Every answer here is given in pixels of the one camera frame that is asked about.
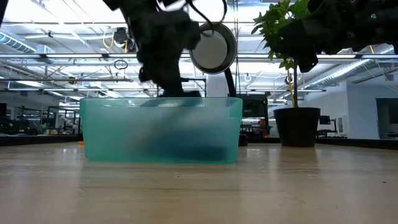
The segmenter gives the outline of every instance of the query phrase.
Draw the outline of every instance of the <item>fluorescent light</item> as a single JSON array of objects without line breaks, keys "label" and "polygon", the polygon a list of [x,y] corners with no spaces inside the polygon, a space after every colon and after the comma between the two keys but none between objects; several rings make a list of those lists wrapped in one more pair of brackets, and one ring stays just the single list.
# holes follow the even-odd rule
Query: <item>fluorescent light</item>
[{"label": "fluorescent light", "polygon": [[283,99],[283,98],[285,98],[285,97],[287,97],[289,95],[290,95],[290,93],[286,93],[284,96],[279,97],[279,99]]},{"label": "fluorescent light", "polygon": [[319,59],[352,59],[355,58],[355,55],[317,55]]},{"label": "fluorescent light", "polygon": [[48,35],[40,34],[40,35],[30,35],[24,37],[25,39],[38,39],[38,38],[46,38],[49,37]]},{"label": "fluorescent light", "polygon": [[49,89],[44,89],[44,91],[74,91],[74,89],[71,89],[71,88],[65,88],[65,89],[49,88]]},{"label": "fluorescent light", "polygon": [[33,87],[45,87],[46,86],[46,85],[43,85],[41,83],[32,82],[32,81],[18,81],[18,83],[24,84],[24,85],[33,86]]},{"label": "fluorescent light", "polygon": [[136,58],[137,54],[109,54],[108,56],[114,58]]},{"label": "fluorescent light", "polygon": [[50,91],[50,93],[53,94],[53,95],[55,95],[55,96],[64,96],[64,95],[62,95],[61,93],[57,93],[57,92],[53,92],[53,91]]},{"label": "fluorescent light", "polygon": [[239,58],[268,58],[267,54],[239,54]]},{"label": "fluorescent light", "polygon": [[398,55],[363,55],[363,59],[398,59]]},{"label": "fluorescent light", "polygon": [[0,54],[0,58],[40,58],[38,54]]},{"label": "fluorescent light", "polygon": [[10,88],[10,89],[6,89],[9,91],[40,91],[39,89],[35,89],[35,88]]},{"label": "fluorescent light", "polygon": [[250,91],[269,91],[269,92],[286,92],[288,90],[276,90],[276,89],[252,89],[252,90],[238,90],[241,92],[250,92]]},{"label": "fluorescent light", "polygon": [[108,89],[92,88],[92,89],[76,89],[77,91],[108,91]]},{"label": "fluorescent light", "polygon": [[47,54],[48,58],[102,58],[101,54]]},{"label": "fluorescent light", "polygon": [[314,92],[323,92],[326,90],[297,90],[299,93],[314,93]]},{"label": "fluorescent light", "polygon": [[122,88],[122,89],[112,89],[113,91],[144,91],[144,89],[128,89],[128,88]]}]

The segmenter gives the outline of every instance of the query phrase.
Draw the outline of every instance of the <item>table surface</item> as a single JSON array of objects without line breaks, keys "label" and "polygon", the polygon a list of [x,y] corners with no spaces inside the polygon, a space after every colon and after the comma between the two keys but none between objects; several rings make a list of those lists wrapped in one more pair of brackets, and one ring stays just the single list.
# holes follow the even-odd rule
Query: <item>table surface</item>
[{"label": "table surface", "polygon": [[87,162],[0,147],[0,222],[397,223],[398,151],[250,144],[230,165]]}]

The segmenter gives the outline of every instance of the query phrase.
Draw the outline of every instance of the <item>translucent container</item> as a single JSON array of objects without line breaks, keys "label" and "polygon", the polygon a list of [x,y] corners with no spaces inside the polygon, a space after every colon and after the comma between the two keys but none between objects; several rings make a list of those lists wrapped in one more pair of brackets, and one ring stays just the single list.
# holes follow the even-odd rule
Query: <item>translucent container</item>
[{"label": "translucent container", "polygon": [[227,164],[238,157],[240,98],[85,98],[89,161]]}]

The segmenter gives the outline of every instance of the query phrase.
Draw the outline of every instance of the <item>circular metal disk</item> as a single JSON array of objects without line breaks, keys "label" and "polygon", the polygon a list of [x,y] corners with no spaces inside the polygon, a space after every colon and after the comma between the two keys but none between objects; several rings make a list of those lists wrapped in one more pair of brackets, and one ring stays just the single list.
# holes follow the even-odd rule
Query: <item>circular metal disk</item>
[{"label": "circular metal disk", "polygon": [[201,34],[195,50],[190,50],[192,63],[207,74],[219,74],[229,68],[237,54],[236,40],[231,30],[222,23],[214,23],[214,34],[209,24],[200,26]]}]

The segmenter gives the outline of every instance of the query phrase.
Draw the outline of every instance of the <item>green leaves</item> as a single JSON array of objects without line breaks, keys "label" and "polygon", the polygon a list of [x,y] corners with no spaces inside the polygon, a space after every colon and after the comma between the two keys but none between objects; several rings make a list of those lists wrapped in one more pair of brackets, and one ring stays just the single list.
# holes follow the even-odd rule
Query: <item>green leaves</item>
[{"label": "green leaves", "polygon": [[290,5],[290,0],[279,1],[277,4],[270,4],[269,10],[264,15],[260,12],[259,16],[253,19],[256,26],[253,28],[251,34],[255,34],[260,30],[260,33],[264,37],[262,41],[266,41],[264,48],[271,48],[268,58],[273,60],[276,57],[284,60],[280,63],[280,68],[286,68],[286,70],[294,68],[294,60],[273,51],[272,46],[281,42],[282,38],[278,34],[281,28],[289,25],[296,19],[301,19],[310,14],[307,9],[308,2],[309,0],[297,0],[293,5]]},{"label": "green leaves", "polygon": [[260,25],[257,25],[257,26],[251,31],[251,34],[253,35],[254,33],[256,33],[257,30],[260,29],[261,27],[262,27],[261,24],[260,24]]},{"label": "green leaves", "polygon": [[285,68],[286,70],[294,68],[294,60],[288,58],[279,64],[279,68]]},{"label": "green leaves", "polygon": [[309,0],[299,0],[290,7],[291,12],[296,19],[302,19],[310,14],[307,8],[308,2]]}]

